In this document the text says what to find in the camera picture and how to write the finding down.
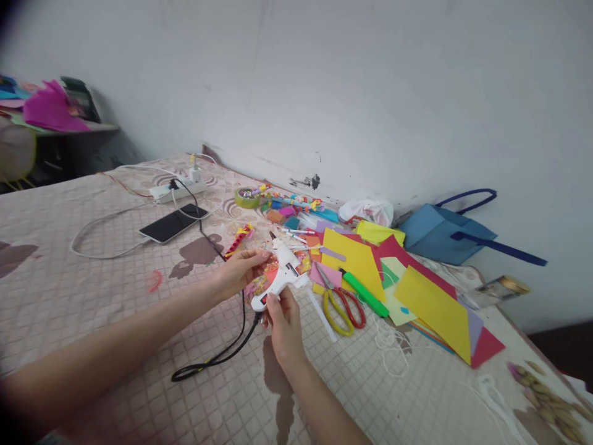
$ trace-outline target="white plastic bag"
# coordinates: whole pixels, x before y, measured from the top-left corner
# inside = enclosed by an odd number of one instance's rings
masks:
[[[393,204],[384,200],[348,201],[340,207],[338,216],[344,221],[360,216],[372,223],[389,227],[393,221]]]

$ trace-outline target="hot glue gun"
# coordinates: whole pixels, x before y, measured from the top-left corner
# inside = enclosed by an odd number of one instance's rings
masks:
[[[288,283],[291,283],[297,289],[309,283],[309,277],[306,273],[302,275],[298,274],[297,267],[301,263],[282,241],[275,238],[272,241],[272,248],[275,250],[276,258],[278,258],[278,273],[270,287],[261,294],[255,295],[251,300],[251,307],[255,312],[266,310],[267,296],[269,294],[279,295]]]

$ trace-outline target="bag handle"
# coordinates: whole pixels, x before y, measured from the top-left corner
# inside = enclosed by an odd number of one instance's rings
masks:
[[[447,204],[448,202],[455,201],[456,199],[463,198],[463,197],[468,196],[468,195],[474,195],[475,193],[483,193],[483,192],[491,193],[491,194],[484,201],[480,201],[478,204],[474,204],[473,206],[469,206],[469,207],[467,207],[467,208],[465,208],[463,210],[459,210],[459,212],[457,212],[457,214],[464,214],[464,213],[466,213],[466,212],[468,212],[470,210],[473,210],[475,208],[481,207],[484,204],[488,204],[490,201],[492,201],[494,198],[496,198],[496,196],[497,196],[496,190],[492,190],[492,189],[470,190],[469,192],[460,193],[459,195],[455,195],[453,198],[449,198],[449,199],[446,199],[444,201],[441,201],[440,203],[435,204],[435,206],[436,207],[441,207],[443,204]]]
[[[505,244],[497,243],[496,241],[485,240],[482,238],[475,237],[473,235],[469,235],[463,232],[455,232],[451,235],[451,238],[454,240],[461,240],[461,239],[468,239],[476,244],[483,245],[486,247],[490,247],[494,250],[498,250],[499,252],[506,253],[507,255],[513,256],[519,260],[527,261],[528,263],[534,264],[536,266],[545,266],[548,262],[539,258],[538,256],[532,255],[527,252],[523,252],[522,250],[515,249],[513,247],[507,246]]]

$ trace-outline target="power strip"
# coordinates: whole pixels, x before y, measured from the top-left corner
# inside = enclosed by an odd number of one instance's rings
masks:
[[[185,186],[190,189],[190,191],[196,195],[197,193],[200,192],[205,192],[207,189],[207,186],[204,182],[193,182],[191,179],[187,179],[187,178],[183,178],[183,183],[185,184]],[[150,192],[150,194],[153,196],[154,199],[158,200],[157,202],[159,204],[165,204],[167,202],[170,202],[173,200],[173,196],[170,193],[171,189],[169,188],[168,185],[160,185],[158,187],[153,187],[151,189],[148,190]],[[179,187],[178,190],[173,190],[173,193],[175,193],[175,199],[181,199],[184,198],[186,196],[190,196],[190,194],[188,193],[187,190],[185,190],[184,187]]]

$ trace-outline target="scissors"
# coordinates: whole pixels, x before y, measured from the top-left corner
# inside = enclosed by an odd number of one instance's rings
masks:
[[[325,292],[323,293],[323,312],[325,313],[326,318],[327,318],[329,324],[334,329],[334,331],[336,331],[338,334],[343,335],[345,337],[350,337],[352,334],[354,334],[355,327],[357,329],[362,329],[364,327],[364,325],[366,324],[366,318],[364,317],[364,310],[361,307],[360,303],[358,303],[358,300],[356,299],[356,297],[354,295],[352,295],[351,293],[349,293],[343,289],[339,289],[339,288],[335,289],[334,283],[329,281],[329,279],[327,278],[327,276],[323,272],[323,270],[317,265],[315,267],[317,267],[317,271],[319,272],[319,275],[321,275],[321,278],[323,279],[323,282],[325,283],[325,288],[326,288]],[[342,300],[342,303],[344,303],[344,306],[346,307],[346,311],[348,312],[348,316],[346,316],[346,314],[344,314],[344,311],[335,302],[334,292],[338,295],[338,297],[340,297],[340,299]],[[350,306],[348,305],[348,301],[346,300],[346,297],[351,299],[354,302],[354,304],[356,305],[356,307],[358,308],[358,311],[360,312],[360,323],[354,319],[354,317],[352,315],[352,311],[350,310]],[[332,306],[335,308],[338,315],[346,323],[346,326],[348,327],[348,331],[345,331],[340,326],[338,326],[336,324],[336,322],[334,321],[334,319],[332,318],[332,316],[330,315],[329,302],[332,303]]]

